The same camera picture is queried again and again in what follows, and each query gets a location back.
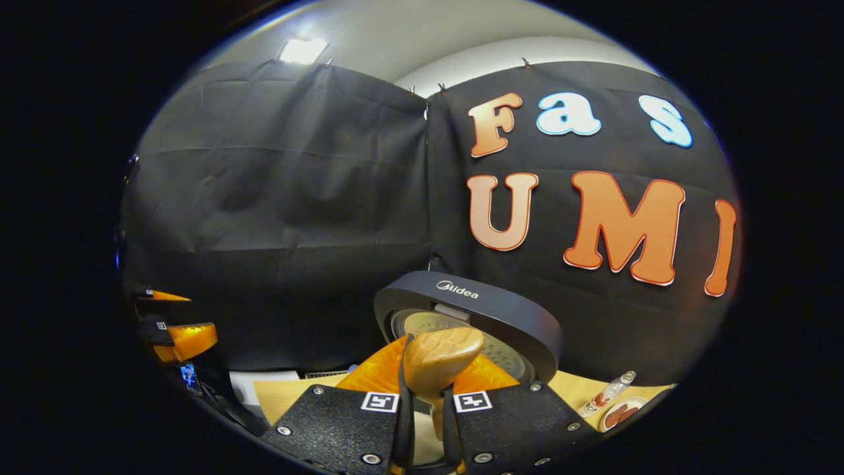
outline phone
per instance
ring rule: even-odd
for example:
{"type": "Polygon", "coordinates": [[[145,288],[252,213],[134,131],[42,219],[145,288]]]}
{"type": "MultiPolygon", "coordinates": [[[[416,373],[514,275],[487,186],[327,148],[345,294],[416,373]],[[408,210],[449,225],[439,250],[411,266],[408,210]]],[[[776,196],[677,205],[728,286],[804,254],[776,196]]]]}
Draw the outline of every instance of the phone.
{"type": "Polygon", "coordinates": [[[184,362],[180,370],[181,378],[184,379],[187,389],[197,396],[202,396],[203,389],[199,386],[197,370],[193,367],[193,363],[184,362]]]}

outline screw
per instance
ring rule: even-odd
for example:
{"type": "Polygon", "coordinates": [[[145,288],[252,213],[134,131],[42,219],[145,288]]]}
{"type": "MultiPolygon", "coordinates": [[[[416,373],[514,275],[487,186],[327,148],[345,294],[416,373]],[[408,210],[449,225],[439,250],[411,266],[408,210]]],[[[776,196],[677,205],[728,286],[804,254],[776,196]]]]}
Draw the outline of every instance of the screw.
{"type": "Polygon", "coordinates": [[[492,460],[492,454],[489,452],[483,452],[475,456],[474,458],[475,463],[486,463],[492,460]]]}
{"type": "Polygon", "coordinates": [[[381,463],[381,458],[375,454],[364,454],[361,459],[363,459],[364,463],[368,463],[370,465],[378,465],[381,463]]]}

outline plastic bottle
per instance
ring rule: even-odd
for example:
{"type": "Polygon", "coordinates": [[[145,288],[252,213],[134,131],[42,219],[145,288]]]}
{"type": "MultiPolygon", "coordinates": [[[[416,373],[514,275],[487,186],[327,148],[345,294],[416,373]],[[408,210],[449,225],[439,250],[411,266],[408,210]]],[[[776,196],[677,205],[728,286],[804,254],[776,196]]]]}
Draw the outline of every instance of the plastic bottle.
{"type": "Polygon", "coordinates": [[[607,387],[603,388],[595,397],[584,404],[577,410],[577,415],[582,418],[588,418],[595,414],[595,412],[603,409],[613,399],[618,397],[636,377],[636,371],[628,371],[621,375],[620,378],[614,379],[607,387]]]}

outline letter s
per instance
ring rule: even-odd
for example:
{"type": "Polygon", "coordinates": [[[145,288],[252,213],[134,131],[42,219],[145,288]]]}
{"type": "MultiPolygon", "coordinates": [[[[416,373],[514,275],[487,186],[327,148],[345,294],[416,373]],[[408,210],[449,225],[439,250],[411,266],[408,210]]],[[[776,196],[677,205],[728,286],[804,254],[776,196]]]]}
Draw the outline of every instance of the letter s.
{"type": "Polygon", "coordinates": [[[691,147],[691,132],[683,123],[683,117],[670,102],[654,96],[640,96],[639,106],[651,116],[651,128],[666,144],[691,147]]]}

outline white wall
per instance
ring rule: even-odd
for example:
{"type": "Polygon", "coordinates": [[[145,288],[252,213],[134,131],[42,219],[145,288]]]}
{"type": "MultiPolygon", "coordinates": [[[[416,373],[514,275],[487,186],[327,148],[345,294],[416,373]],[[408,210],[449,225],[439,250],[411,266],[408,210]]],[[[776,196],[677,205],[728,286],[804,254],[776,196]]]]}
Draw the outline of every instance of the white wall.
{"type": "Polygon", "coordinates": [[[531,64],[558,61],[614,63],[658,75],[636,55],[616,46],[577,38],[534,36],[496,41],[456,52],[413,71],[394,84],[404,89],[416,86],[418,96],[428,97],[440,90],[437,83],[448,88],[484,74],[523,66],[522,57],[531,64]]]}

